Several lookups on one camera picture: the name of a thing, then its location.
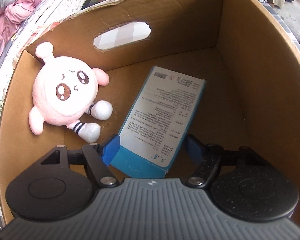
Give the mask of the white blue paper box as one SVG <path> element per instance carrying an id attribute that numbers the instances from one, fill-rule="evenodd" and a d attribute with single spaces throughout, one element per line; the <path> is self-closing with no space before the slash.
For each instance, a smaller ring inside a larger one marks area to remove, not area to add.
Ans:
<path id="1" fill-rule="evenodd" d="M 154 66 L 119 130 L 111 165 L 131 178 L 164 178 L 202 97 L 206 81 Z"/>

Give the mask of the pink round plush toy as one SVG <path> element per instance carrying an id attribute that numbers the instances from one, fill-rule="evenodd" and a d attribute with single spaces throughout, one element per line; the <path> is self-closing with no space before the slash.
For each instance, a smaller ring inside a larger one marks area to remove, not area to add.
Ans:
<path id="1" fill-rule="evenodd" d="M 33 84 L 33 107 L 29 112 L 32 133 L 42 134 L 47 123 L 66 126 L 86 142 L 96 142 L 101 126 L 82 122 L 80 117 L 87 114 L 97 120 L 110 118 L 113 112 L 111 103 L 95 101 L 99 86 L 109 83 L 108 74 L 73 57 L 55 57 L 50 42 L 37 46 L 36 57 L 42 59 L 44 65 Z"/>

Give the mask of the brown cardboard box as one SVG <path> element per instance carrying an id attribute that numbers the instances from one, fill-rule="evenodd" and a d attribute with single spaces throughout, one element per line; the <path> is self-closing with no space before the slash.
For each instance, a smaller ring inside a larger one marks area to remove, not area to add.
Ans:
<path id="1" fill-rule="evenodd" d="M 43 62 L 36 46 L 101 68 L 110 83 L 98 91 L 114 111 L 99 142 L 119 131 L 153 66 L 206 81 L 189 133 L 235 150 L 249 146 L 300 192 L 300 51 L 257 0 L 115 0 L 69 16 L 21 54 L 0 120 L 0 204 L 13 216 L 7 185 L 58 144 L 84 141 L 65 127 L 29 128 L 32 86 Z M 300 198 L 293 215 L 300 226 Z"/>

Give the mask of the white mattress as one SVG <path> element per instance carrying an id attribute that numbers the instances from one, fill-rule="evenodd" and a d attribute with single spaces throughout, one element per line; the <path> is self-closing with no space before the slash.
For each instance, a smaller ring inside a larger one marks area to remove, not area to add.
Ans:
<path id="1" fill-rule="evenodd" d="M 86 0 L 43 0 L 20 26 L 0 57 L 0 114 L 13 70 L 21 52 L 55 22 L 62 22 L 78 12 Z"/>

